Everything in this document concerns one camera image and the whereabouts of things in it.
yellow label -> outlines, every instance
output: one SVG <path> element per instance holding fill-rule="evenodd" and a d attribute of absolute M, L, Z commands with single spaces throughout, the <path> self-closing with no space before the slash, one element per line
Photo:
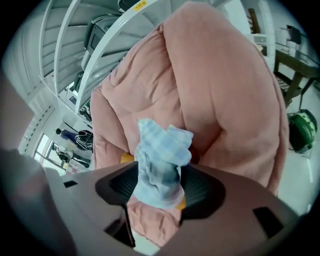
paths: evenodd
<path fill-rule="evenodd" d="M 141 8 L 145 7 L 147 5 L 147 1 L 143 0 L 143 1 L 140 1 L 138 2 L 134 7 L 133 9 L 135 11 L 139 11 Z"/>

light blue towel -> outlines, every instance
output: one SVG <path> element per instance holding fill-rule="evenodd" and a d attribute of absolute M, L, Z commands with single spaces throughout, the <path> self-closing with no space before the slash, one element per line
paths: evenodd
<path fill-rule="evenodd" d="M 137 199 L 162 209 L 176 207 L 184 197 L 181 166 L 191 160 L 188 148 L 194 134 L 169 125 L 167 130 L 151 119 L 138 121 L 140 143 L 134 152 L 138 161 Z"/>

black pants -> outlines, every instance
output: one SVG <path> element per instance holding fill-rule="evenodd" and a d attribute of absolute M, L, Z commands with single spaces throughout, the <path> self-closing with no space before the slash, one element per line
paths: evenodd
<path fill-rule="evenodd" d="M 86 159 L 76 153 L 73 153 L 72 159 L 76 160 L 79 164 L 82 164 L 85 168 L 89 168 L 90 166 L 90 159 Z"/>

person in purple shirt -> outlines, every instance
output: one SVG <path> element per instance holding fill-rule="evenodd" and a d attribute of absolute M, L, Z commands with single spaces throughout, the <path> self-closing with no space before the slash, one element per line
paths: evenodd
<path fill-rule="evenodd" d="M 70 140 L 72 141 L 74 144 L 77 144 L 76 142 L 76 136 L 78 135 L 77 133 L 74 133 L 74 132 L 71 132 L 71 131 L 68 131 L 68 130 L 61 130 L 59 128 L 57 128 L 55 130 L 55 133 L 60 135 L 63 139 L 65 139 L 66 141 L 67 140 Z"/>

window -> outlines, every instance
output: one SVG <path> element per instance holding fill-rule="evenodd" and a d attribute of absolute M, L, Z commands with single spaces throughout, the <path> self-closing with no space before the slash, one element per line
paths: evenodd
<path fill-rule="evenodd" d="M 52 145 L 59 146 L 54 143 L 45 134 L 42 135 L 38 147 L 34 153 L 34 159 L 37 160 L 43 167 L 52 168 L 58 171 L 59 175 L 65 175 L 66 163 L 60 160 L 57 153 L 52 150 Z"/>

